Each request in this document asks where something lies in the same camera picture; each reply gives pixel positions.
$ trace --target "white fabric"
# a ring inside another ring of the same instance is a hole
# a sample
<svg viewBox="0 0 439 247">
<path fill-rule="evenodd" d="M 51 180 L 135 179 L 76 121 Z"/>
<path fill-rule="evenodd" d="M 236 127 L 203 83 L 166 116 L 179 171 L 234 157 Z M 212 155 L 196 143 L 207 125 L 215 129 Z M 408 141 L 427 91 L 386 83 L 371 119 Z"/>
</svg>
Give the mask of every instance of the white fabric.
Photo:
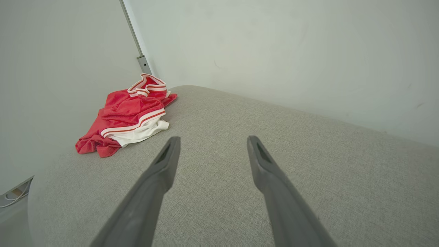
<svg viewBox="0 0 439 247">
<path fill-rule="evenodd" d="M 162 130 L 167 130 L 169 123 L 156 118 L 154 120 L 143 123 L 142 126 L 120 134 L 109 134 L 107 137 L 117 141 L 123 148 L 130 143 L 144 141 Z"/>
</svg>

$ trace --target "sofa cushion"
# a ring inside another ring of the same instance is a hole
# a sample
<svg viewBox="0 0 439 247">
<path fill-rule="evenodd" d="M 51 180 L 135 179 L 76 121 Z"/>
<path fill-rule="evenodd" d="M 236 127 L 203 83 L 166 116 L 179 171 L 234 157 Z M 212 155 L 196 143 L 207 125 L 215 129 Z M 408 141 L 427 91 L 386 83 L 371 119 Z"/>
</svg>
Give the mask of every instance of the sofa cushion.
<svg viewBox="0 0 439 247">
<path fill-rule="evenodd" d="M 257 135 L 339 245 L 435 245 L 439 148 L 229 93 L 171 90 L 170 127 L 100 158 L 74 150 L 36 174 L 37 246 L 86 246 L 167 139 L 181 137 L 156 245 L 273 245 L 246 149 Z"/>
</svg>

